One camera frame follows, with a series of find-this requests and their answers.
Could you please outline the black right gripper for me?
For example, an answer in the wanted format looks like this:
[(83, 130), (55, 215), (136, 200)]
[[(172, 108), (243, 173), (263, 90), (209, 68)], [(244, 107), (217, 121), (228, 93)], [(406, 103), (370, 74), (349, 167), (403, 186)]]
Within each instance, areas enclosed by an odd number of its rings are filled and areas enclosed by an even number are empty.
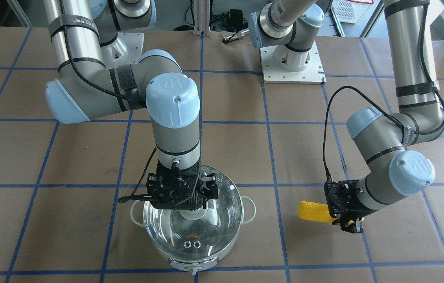
[(200, 161), (186, 169), (178, 162), (166, 167), (158, 162), (157, 171), (148, 174), (146, 200), (157, 209), (206, 208), (207, 201), (218, 199), (216, 174), (202, 177)]

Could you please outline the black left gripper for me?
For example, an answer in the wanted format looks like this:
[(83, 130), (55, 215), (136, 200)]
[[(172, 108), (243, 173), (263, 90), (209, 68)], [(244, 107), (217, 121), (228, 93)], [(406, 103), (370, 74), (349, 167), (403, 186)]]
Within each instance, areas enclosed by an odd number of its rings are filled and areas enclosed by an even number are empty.
[(341, 230), (349, 233), (364, 233), (364, 205), (357, 197), (358, 182), (327, 180), (324, 184), (328, 213), (334, 218), (332, 224), (340, 225)]

